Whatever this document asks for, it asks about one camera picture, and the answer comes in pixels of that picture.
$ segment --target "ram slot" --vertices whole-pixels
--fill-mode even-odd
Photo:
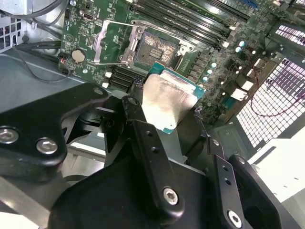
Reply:
[[[193,19],[194,21],[204,25],[205,27],[207,27],[211,30],[217,31],[218,33],[220,33],[223,36],[227,36],[231,32],[231,30],[227,26],[225,26],[215,20],[212,20],[206,16],[203,16],[203,15],[197,13],[196,11],[191,10],[191,9],[185,7],[184,5],[179,4],[173,0],[155,0],[155,1],[175,10],[177,13],[179,13],[181,15],[184,15],[186,17]]]
[[[149,7],[151,9],[154,9],[155,11],[159,11],[160,13],[163,13],[167,15],[168,17],[171,17],[173,20],[177,20],[178,22],[182,23],[185,26],[188,26],[189,28],[193,28],[194,31],[197,31],[200,35],[210,37],[211,39],[223,39],[224,37],[215,30],[212,30],[205,25],[201,25],[200,23],[194,21],[193,19],[182,15],[180,12],[175,11],[169,7],[163,6],[163,4],[158,3],[157,1],[139,1],[144,7]]]
[[[166,25],[171,29],[177,30],[181,34],[185,34],[197,41],[200,41],[201,43],[208,44],[210,46],[213,46],[214,48],[220,47],[220,44],[216,40],[211,40],[208,37],[200,36],[197,31],[194,31],[193,29],[182,25],[181,23],[177,23],[174,19],[171,19],[167,17],[164,14],[161,14],[157,11],[154,11],[153,9],[147,9],[143,7],[140,4],[134,4],[133,7],[141,14],[144,14],[146,17],[151,18],[154,21],[159,22],[160,24]]]
[[[188,0],[189,2],[200,6],[202,8],[205,8],[207,10],[213,9],[213,7],[216,7],[219,12],[215,12],[215,14],[221,15],[222,13],[227,13],[233,17],[236,17],[242,21],[248,21],[250,17],[238,10],[235,10],[231,6],[228,6],[218,0]]]

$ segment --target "black cable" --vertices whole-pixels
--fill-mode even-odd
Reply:
[[[49,46],[49,47],[55,47],[60,46],[61,41],[49,41],[49,42],[34,42],[34,43],[22,43],[19,45],[16,45],[17,49],[25,49],[25,48],[35,48],[40,46]]]
[[[41,53],[41,52],[37,52],[37,51],[32,51],[32,50],[27,50],[27,49],[24,49],[22,50],[23,52],[26,52],[26,53],[29,53],[33,56],[36,56],[36,57],[39,57],[39,58],[43,58],[55,65],[58,65],[58,58],[55,57],[55,56],[50,56],[50,55],[47,55],[47,54],[44,54],[44,53]]]
[[[44,23],[44,22],[41,22],[41,21],[37,20],[36,18],[33,18],[33,21],[36,22],[37,25],[41,25],[41,26],[52,26],[52,25],[56,24],[56,23],[59,21],[59,19],[61,18],[61,16],[62,16],[62,15],[64,14],[64,12],[66,11],[66,8],[67,8],[68,4],[69,4],[69,0],[66,0],[66,2],[65,2],[65,4],[64,4],[64,7],[63,7],[62,10],[60,11],[60,13],[59,13],[59,15],[57,16],[57,18],[56,18],[54,21],[52,21],[52,22],[50,22],[50,23],[48,23],[48,24],[46,24],[46,23]]]
[[[63,2],[63,0],[55,0],[54,2],[52,2],[50,5],[46,6],[45,8],[38,10],[36,12],[33,12],[31,14],[12,14],[12,13],[8,13],[3,10],[0,10],[0,13],[6,15],[8,17],[16,18],[16,19],[33,19],[33,18],[37,18],[37,17],[40,17],[42,15],[45,15],[45,14],[51,12],[53,9],[58,7],[62,2]]]
[[[31,24],[32,23],[32,20],[30,19],[25,19],[25,21],[28,23],[28,24]],[[48,33],[50,33],[51,35],[53,35],[54,37],[58,38],[61,40],[61,34],[47,26],[44,26],[44,25],[38,25],[37,24],[37,28],[41,29],[41,30],[44,30]]]
[[[59,79],[59,80],[44,80],[44,79],[41,79],[33,73],[33,71],[30,69],[29,65],[26,63],[23,56],[21,55],[20,51],[18,51],[18,49],[15,46],[13,46],[13,50],[15,52],[17,52],[18,56],[20,57],[20,59],[23,63],[23,66],[24,66],[25,70],[27,70],[27,72],[30,73],[31,76],[38,81],[41,81],[41,82],[44,82],[44,83],[58,83],[58,82],[64,81],[69,76],[71,76],[71,69],[65,63],[63,63],[63,66],[68,70],[68,74],[64,78]]]
[[[23,50],[23,49],[60,49],[60,45],[39,45],[39,46],[32,46],[32,47],[27,47],[27,46],[20,46],[17,49],[18,50]]]

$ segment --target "metal mesh grille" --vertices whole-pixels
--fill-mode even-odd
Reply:
[[[13,44],[21,43],[25,22],[0,15],[0,53],[10,49]]]
[[[296,4],[304,4],[305,5],[305,0],[296,0]]]
[[[277,114],[287,109],[305,94],[305,70],[288,59],[284,59],[255,93],[253,109],[263,115]],[[302,113],[305,100],[301,99],[284,114],[275,117],[256,115],[250,101],[238,113],[242,125],[253,147],[278,137]]]
[[[282,37],[285,37],[285,38],[291,40],[292,42],[295,42],[301,46],[305,46],[305,33],[304,32],[281,25],[275,33]]]

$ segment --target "silver metal plate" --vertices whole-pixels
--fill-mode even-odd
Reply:
[[[142,108],[148,123],[173,130],[196,104],[195,86],[164,70],[151,74],[144,84]]]

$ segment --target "green circuit board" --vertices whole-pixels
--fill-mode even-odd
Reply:
[[[246,69],[252,59],[267,61],[262,54],[264,40],[277,21],[305,24],[270,0],[252,2],[256,7],[242,0],[77,0],[75,6],[68,6],[65,14],[61,52],[69,55],[66,64],[76,76],[99,85],[107,82],[110,89],[123,91],[131,82],[126,76],[144,77],[154,61],[161,62],[206,90],[198,105],[205,110],[204,121],[212,124],[222,109],[226,109],[225,88],[242,73],[237,74],[228,65],[234,61]],[[109,24],[100,43],[102,52],[97,63],[94,43],[105,20],[121,24]],[[180,55],[176,37],[148,27],[138,43],[132,66],[115,65],[121,62],[130,44],[133,27],[129,25],[134,20],[158,25],[191,43],[194,49]],[[241,41],[245,46],[236,52]],[[77,49],[85,56],[82,62],[71,58]],[[242,54],[250,59],[243,59]],[[109,72],[112,72],[110,79],[105,77]]]

